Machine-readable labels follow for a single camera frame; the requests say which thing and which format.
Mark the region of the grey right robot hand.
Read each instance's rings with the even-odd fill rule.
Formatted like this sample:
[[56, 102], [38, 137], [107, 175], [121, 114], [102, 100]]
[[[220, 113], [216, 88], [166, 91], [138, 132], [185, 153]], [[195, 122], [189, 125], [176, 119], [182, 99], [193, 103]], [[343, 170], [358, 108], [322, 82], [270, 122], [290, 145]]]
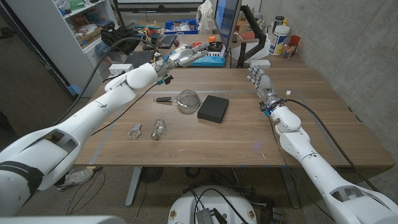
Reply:
[[258, 97], [261, 99], [261, 110], [273, 110], [280, 106], [280, 99], [274, 91], [271, 79], [258, 65], [251, 65], [248, 70], [248, 80], [254, 85]]

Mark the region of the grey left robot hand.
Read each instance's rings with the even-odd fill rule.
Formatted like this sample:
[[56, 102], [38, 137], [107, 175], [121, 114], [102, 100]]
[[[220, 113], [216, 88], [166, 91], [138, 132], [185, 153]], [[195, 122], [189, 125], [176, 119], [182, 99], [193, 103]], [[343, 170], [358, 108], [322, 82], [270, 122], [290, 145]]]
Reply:
[[192, 49], [184, 49], [172, 54], [167, 60], [159, 60], [157, 65], [160, 65], [160, 68], [156, 68], [157, 76], [162, 77], [175, 67], [187, 67], [191, 65], [195, 60], [208, 54], [207, 48], [209, 46], [209, 43], [200, 44]]

